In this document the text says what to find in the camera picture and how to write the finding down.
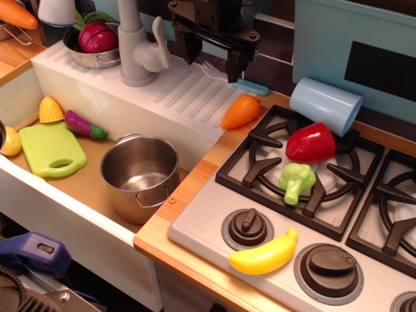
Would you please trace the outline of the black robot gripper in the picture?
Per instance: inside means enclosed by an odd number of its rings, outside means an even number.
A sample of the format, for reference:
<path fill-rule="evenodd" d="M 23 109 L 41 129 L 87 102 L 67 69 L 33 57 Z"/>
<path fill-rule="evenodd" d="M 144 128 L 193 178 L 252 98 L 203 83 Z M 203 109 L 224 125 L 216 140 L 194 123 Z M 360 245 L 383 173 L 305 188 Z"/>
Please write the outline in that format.
<path fill-rule="evenodd" d="M 172 27 L 181 56 L 192 64 L 202 51 L 202 42 L 226 50 L 229 83 L 236 83 L 249 62 L 258 56 L 260 34 L 243 18 L 243 7 L 254 1 L 170 1 Z"/>

